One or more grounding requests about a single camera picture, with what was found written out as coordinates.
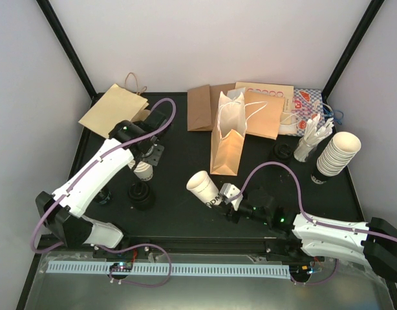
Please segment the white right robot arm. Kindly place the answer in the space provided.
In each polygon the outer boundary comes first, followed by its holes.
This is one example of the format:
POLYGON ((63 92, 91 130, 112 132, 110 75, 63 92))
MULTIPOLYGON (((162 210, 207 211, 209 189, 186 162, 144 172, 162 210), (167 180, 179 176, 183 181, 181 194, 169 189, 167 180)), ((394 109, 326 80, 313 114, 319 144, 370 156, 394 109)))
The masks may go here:
POLYGON ((226 183, 220 191, 226 217, 244 217, 263 223, 280 240, 271 250, 301 260, 304 256, 327 256, 371 268, 378 276, 397 283, 397 228, 386 220, 343 222, 294 212, 279 206, 264 190, 241 194, 226 183))

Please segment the single white paper cup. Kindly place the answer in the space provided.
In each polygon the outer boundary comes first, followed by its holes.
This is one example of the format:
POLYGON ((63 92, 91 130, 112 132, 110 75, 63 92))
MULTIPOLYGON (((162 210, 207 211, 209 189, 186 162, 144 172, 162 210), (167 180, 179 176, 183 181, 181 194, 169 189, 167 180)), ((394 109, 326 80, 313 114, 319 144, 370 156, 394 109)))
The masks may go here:
POLYGON ((218 206, 222 202, 222 196, 218 188, 204 170, 190 177, 186 184, 186 189, 209 208, 218 206))

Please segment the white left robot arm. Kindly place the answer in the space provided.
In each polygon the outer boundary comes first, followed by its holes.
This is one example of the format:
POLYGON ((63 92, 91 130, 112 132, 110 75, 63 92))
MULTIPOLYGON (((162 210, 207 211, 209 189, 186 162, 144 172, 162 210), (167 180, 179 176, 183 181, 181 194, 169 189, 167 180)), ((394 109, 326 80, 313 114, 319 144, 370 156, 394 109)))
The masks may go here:
POLYGON ((156 165, 163 146, 158 129, 167 122, 154 110, 143 121, 123 120, 110 131, 98 152, 64 185, 52 194, 41 192, 36 205, 46 219, 44 226, 67 247, 83 244, 107 247, 117 258, 130 251, 130 241, 111 223, 86 216, 91 202, 107 183, 130 162, 156 165))

